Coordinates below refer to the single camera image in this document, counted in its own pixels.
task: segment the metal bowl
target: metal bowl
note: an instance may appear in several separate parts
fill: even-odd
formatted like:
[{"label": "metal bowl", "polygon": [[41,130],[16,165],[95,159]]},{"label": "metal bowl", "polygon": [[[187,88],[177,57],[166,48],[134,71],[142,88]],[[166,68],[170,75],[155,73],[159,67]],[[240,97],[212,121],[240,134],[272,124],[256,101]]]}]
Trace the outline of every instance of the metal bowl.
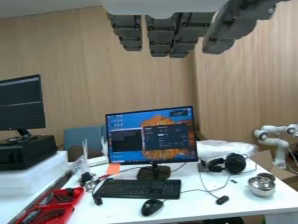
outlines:
[{"label": "metal bowl", "polygon": [[275,183],[270,178],[256,176],[248,179],[248,189],[254,195],[268,197],[275,192]]}]

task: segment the computer mouse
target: computer mouse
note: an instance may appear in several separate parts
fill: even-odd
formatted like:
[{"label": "computer mouse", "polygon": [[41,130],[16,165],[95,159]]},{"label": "computer mouse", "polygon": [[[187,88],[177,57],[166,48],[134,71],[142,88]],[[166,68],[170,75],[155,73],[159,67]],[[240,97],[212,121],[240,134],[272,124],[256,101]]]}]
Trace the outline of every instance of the computer mouse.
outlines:
[{"label": "computer mouse", "polygon": [[157,199],[147,200],[142,205],[141,213],[143,216],[149,216],[155,213],[163,207],[163,202]]}]

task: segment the ceiling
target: ceiling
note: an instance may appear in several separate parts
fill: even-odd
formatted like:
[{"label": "ceiling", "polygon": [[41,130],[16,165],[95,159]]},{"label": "ceiling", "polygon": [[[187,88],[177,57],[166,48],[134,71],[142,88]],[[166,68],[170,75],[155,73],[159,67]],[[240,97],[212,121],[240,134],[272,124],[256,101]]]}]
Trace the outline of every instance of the ceiling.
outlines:
[{"label": "ceiling", "polygon": [[99,0],[0,0],[0,19],[98,5]]}]

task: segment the computer monitor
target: computer monitor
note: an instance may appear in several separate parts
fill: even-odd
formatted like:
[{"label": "computer monitor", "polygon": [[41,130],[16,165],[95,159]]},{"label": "computer monitor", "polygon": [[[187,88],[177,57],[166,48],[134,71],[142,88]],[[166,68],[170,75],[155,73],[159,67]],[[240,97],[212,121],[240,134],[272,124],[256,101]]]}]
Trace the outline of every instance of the computer monitor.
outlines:
[{"label": "computer monitor", "polygon": [[106,115],[109,162],[151,164],[138,179],[166,179],[167,166],[158,163],[198,161],[193,107]]},{"label": "computer monitor", "polygon": [[45,128],[40,75],[0,81],[0,131],[33,128]]}]

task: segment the monitor stand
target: monitor stand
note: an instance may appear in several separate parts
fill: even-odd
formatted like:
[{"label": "monitor stand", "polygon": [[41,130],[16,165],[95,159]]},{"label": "monitor stand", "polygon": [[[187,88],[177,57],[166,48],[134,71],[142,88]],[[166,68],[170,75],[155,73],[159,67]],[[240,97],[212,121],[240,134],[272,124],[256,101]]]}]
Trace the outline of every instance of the monitor stand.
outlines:
[{"label": "monitor stand", "polygon": [[142,167],[137,173],[138,180],[166,180],[170,177],[170,167],[158,166],[155,163],[151,166]]},{"label": "monitor stand", "polygon": [[12,137],[0,142],[1,145],[13,145],[22,142],[28,142],[36,139],[37,136],[32,135],[26,129],[17,129],[20,137]]}]

